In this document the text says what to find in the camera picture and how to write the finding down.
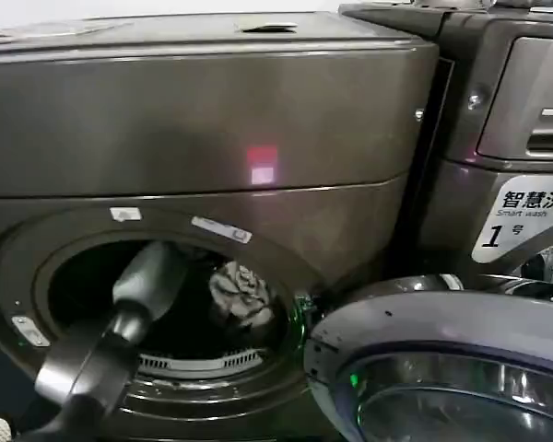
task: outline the front-loading washer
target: front-loading washer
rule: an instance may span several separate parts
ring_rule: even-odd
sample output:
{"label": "front-loading washer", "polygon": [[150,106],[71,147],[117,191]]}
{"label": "front-loading washer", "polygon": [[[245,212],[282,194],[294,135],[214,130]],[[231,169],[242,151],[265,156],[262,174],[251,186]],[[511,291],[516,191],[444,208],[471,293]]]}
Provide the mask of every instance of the front-loading washer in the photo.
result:
{"label": "front-loading washer", "polygon": [[543,279],[526,263],[553,252],[553,8],[499,3],[343,6],[441,51],[396,247],[404,271]]}
{"label": "front-loading washer", "polygon": [[[0,344],[34,374],[168,241],[184,285],[103,434],[335,436],[302,344],[317,304],[380,275],[436,58],[325,13],[0,30]],[[244,292],[259,327],[217,312]]]}

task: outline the white sticker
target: white sticker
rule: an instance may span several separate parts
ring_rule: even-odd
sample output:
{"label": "white sticker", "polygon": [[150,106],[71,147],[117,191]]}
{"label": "white sticker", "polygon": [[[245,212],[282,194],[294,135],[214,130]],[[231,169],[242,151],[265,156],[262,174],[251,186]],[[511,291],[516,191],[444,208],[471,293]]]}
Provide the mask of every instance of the white sticker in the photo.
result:
{"label": "white sticker", "polygon": [[12,323],[15,324],[20,334],[22,334],[27,341],[36,347],[49,347],[51,343],[41,333],[41,330],[37,328],[35,322],[26,316],[13,316]]}
{"label": "white sticker", "polygon": [[530,238],[553,227],[553,175],[523,175],[500,189],[471,256],[497,260]]}
{"label": "white sticker", "polygon": [[141,221],[141,211],[137,207],[111,207],[111,216],[115,221]]}
{"label": "white sticker", "polygon": [[217,221],[213,221],[212,219],[194,216],[191,222],[193,226],[201,227],[204,230],[217,233],[218,235],[221,235],[225,238],[233,239],[234,241],[238,241],[241,244],[248,244],[250,242],[250,239],[252,239],[252,233],[247,232],[246,230],[242,230],[241,228],[218,223]]}

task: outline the washing machine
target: washing machine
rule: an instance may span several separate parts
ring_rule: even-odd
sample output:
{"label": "washing machine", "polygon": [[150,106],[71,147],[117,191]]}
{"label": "washing machine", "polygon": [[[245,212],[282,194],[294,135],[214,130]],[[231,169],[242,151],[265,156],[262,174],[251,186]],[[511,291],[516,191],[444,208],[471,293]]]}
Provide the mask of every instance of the washing machine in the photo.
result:
{"label": "washing machine", "polygon": [[1,29],[1,347],[34,376],[166,242],[181,293],[101,434],[338,437],[304,344],[320,306],[382,278],[437,58],[326,13]]}
{"label": "washing machine", "polygon": [[552,252],[524,265],[553,251],[553,8],[434,3],[343,7],[441,48],[402,215],[403,262],[543,279]]}
{"label": "washing machine", "polygon": [[441,59],[387,262],[398,278],[312,329],[314,398],[352,442],[553,440],[553,9],[341,10]]}

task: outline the screw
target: screw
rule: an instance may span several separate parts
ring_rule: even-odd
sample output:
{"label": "screw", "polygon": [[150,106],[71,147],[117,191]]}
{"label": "screw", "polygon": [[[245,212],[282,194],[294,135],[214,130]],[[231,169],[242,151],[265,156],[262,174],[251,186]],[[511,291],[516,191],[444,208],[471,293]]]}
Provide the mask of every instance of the screw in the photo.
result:
{"label": "screw", "polygon": [[481,99],[481,96],[478,94],[473,94],[469,96],[469,100],[467,101],[467,108],[472,111],[473,109],[476,109],[481,105],[483,100]]}

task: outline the round door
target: round door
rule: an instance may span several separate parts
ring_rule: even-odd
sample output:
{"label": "round door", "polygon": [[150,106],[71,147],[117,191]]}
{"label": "round door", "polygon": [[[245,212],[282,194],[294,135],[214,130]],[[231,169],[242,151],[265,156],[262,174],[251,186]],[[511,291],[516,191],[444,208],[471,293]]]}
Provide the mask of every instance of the round door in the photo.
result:
{"label": "round door", "polygon": [[553,441],[553,284],[415,276],[313,328],[313,397],[351,442]]}
{"label": "round door", "polygon": [[[227,420],[301,394],[297,292],[319,275],[259,233],[229,230],[163,201],[121,208],[123,222],[103,201],[9,232],[0,243],[0,342],[29,372],[37,370],[73,324],[111,315],[115,282],[141,250],[162,241],[182,256],[173,266],[185,276],[171,310],[138,347],[123,413],[174,423]],[[133,209],[139,220],[130,220]]]}

